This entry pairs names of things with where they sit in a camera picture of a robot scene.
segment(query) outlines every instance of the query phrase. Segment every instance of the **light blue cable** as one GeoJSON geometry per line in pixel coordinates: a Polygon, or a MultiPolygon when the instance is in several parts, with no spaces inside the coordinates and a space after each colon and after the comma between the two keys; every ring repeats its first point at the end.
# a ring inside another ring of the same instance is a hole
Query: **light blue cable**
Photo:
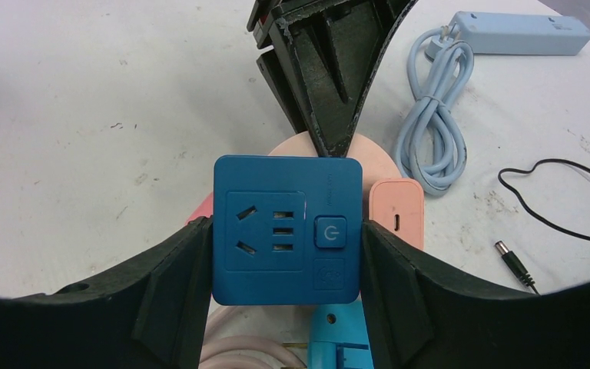
{"type": "Polygon", "coordinates": [[[403,121],[393,155],[401,174],[417,180],[433,196],[444,195],[465,170],[467,147],[450,108],[472,75],[474,53],[464,41],[446,42],[437,52],[424,86],[419,85],[415,59],[425,40],[435,35],[449,36],[451,40],[458,32],[454,28],[450,31],[452,35],[447,35],[447,27],[432,29],[421,35],[410,49],[406,72],[416,103],[403,121]],[[459,72],[454,78],[456,67],[459,72]],[[433,137],[431,165],[420,163],[418,158],[426,129],[433,137]]]}

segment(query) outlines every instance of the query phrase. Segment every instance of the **pink round object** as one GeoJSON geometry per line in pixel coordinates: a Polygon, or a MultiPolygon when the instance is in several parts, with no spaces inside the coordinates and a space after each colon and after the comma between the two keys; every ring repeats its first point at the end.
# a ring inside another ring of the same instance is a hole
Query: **pink round object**
{"type": "MultiPolygon", "coordinates": [[[[309,133],[302,132],[279,144],[268,155],[316,157],[317,153],[309,133]]],[[[370,196],[370,189],[377,181],[401,178],[401,173],[390,156],[374,141],[363,135],[354,135],[347,157],[356,159],[363,167],[363,201],[365,203],[370,196]]],[[[187,223],[198,217],[210,217],[213,213],[214,194],[211,193],[191,214],[187,223]]]]}

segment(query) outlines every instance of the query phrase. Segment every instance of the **white cable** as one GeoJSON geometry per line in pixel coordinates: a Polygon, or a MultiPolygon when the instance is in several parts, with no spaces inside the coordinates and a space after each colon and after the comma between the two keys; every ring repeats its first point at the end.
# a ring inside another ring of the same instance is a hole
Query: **white cable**
{"type": "Polygon", "coordinates": [[[306,367],[304,363],[292,352],[275,341],[262,337],[233,336],[216,340],[205,344],[200,353],[200,362],[228,351],[252,350],[268,354],[282,362],[287,367],[306,367]]]}
{"type": "Polygon", "coordinates": [[[198,369],[273,369],[263,361],[247,355],[223,355],[201,363],[198,369]]]}
{"type": "Polygon", "coordinates": [[[212,332],[218,328],[232,313],[236,311],[238,306],[221,306],[216,311],[207,317],[207,325],[204,327],[204,343],[207,343],[212,332]]]}
{"type": "Polygon", "coordinates": [[[430,195],[442,196],[460,177],[467,162],[467,148],[462,134],[449,111],[458,94],[472,75],[472,48],[459,38],[456,27],[432,29],[413,44],[406,72],[416,103],[411,109],[396,139],[393,159],[405,177],[417,180],[430,195]],[[439,35],[444,47],[435,57],[424,86],[419,84],[415,65],[422,43],[439,35]],[[459,67],[458,76],[454,72],[459,67]],[[433,137],[433,163],[424,165],[419,149],[425,130],[433,137]]]}

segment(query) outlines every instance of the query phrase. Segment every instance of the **white tabletop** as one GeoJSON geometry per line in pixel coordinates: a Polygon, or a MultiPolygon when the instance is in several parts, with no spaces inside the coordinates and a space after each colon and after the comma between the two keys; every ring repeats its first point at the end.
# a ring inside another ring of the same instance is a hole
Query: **white tabletop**
{"type": "MultiPolygon", "coordinates": [[[[148,249],[210,192],[219,156],[264,154],[293,134],[255,65],[252,4],[0,1],[1,296],[52,293],[148,249]]],[[[460,10],[554,14],[535,0],[420,1],[358,132],[391,150],[413,103],[409,47],[460,10]]],[[[541,292],[589,281],[590,244],[528,216],[496,174],[547,157],[590,166],[590,42],[573,58],[477,56],[452,111],[469,160],[445,197],[426,201],[426,251],[520,288],[492,247],[503,239],[541,292]]],[[[512,183],[547,218],[590,234],[590,182],[577,172],[553,165],[512,183]]],[[[305,341],[309,312],[248,307],[220,334],[305,341]]]]}

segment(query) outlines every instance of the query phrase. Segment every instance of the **black 3d-printed part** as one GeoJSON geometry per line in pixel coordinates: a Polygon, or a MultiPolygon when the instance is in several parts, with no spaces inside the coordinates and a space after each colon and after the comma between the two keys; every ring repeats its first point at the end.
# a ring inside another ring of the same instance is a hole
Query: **black 3d-printed part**
{"type": "Polygon", "coordinates": [[[257,1],[257,64],[295,132],[319,156],[344,157],[376,69],[416,0],[257,1]]]}
{"type": "Polygon", "coordinates": [[[590,283],[537,296],[467,274],[363,226],[374,367],[590,367],[590,283]]]}
{"type": "Polygon", "coordinates": [[[56,294],[0,298],[0,367],[196,368],[211,293],[210,220],[56,294]]]}

